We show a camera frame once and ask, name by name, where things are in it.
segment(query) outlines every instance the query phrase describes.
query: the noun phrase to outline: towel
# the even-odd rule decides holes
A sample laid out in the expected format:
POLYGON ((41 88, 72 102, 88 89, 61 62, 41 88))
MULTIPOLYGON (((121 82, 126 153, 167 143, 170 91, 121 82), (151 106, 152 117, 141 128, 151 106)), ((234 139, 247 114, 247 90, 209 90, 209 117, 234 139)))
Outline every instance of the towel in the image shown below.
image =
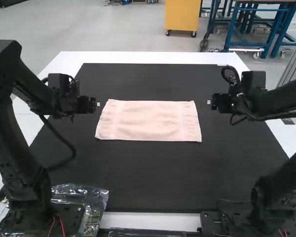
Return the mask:
POLYGON ((194 101, 121 101, 105 104, 95 137, 101 140, 202 142, 194 101))

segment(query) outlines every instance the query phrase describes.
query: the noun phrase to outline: black rubber mat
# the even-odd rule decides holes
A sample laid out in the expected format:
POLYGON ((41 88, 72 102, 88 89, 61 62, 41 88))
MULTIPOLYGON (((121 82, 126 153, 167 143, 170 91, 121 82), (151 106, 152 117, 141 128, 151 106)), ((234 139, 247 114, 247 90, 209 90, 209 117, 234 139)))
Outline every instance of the black rubber mat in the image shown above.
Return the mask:
MULTIPOLYGON (((95 96, 95 115, 49 119, 77 148, 77 160, 51 174, 55 183, 107 188, 107 211, 195 212, 216 201, 247 200, 260 175, 288 159, 265 122, 229 125, 206 101, 228 84, 216 65, 84 64, 81 94, 95 96), (100 141, 95 129, 108 99, 196 103, 202 143, 100 141)), ((31 145, 44 165, 70 153, 44 126, 31 145)))

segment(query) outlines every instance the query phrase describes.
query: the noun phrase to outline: gray floor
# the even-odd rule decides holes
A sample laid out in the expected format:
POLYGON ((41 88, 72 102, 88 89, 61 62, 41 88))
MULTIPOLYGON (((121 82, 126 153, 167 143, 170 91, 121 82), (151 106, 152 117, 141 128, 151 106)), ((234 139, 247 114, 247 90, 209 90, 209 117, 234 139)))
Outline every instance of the gray floor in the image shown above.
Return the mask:
MULTIPOLYGON (((204 0, 203 6, 209 4, 204 0)), ((23 61, 38 74, 61 51, 197 52, 206 32, 208 18, 202 17, 196 38, 184 32, 165 36, 164 4, 103 5, 104 0, 30 0, 0 8, 0 39, 19 41, 23 61)), ((296 14, 289 33, 296 37, 296 14)), ((225 37, 223 29, 210 35, 209 48, 223 48, 225 37)), ((259 41, 267 34, 249 37, 259 41)), ((251 70, 266 71, 267 88, 273 89, 293 51, 285 49, 284 60, 239 56, 251 70)))

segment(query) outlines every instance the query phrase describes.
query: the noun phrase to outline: yellow cart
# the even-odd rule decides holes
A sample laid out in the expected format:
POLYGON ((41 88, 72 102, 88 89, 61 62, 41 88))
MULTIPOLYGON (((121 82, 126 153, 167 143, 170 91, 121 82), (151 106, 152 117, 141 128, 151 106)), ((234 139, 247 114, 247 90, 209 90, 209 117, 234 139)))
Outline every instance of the yellow cart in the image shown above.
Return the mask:
POLYGON ((171 30, 192 31, 196 37, 199 10, 202 0, 166 0, 165 29, 169 36, 171 30))

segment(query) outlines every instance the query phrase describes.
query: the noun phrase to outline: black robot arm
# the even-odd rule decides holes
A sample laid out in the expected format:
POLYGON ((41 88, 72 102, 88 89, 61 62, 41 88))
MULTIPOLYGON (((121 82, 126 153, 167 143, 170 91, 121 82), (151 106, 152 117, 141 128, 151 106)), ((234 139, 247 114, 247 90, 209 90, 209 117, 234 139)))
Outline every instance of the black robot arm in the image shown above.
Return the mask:
POLYGON ((0 174, 10 211, 1 222, 5 232, 39 230, 55 212, 47 170, 37 162, 16 121, 10 96, 26 102, 31 111, 54 118, 94 113, 95 98, 80 96, 78 82, 63 74, 49 74, 48 85, 22 62, 21 45, 0 40, 0 174))
MULTIPOLYGON (((253 121, 296 117, 296 80, 274 90, 265 89, 265 72, 243 72, 227 66, 223 78, 228 93, 217 93, 209 103, 220 113, 253 121)), ((296 215, 296 153, 280 168, 260 177, 252 188, 250 221, 263 234, 272 234, 296 215)))

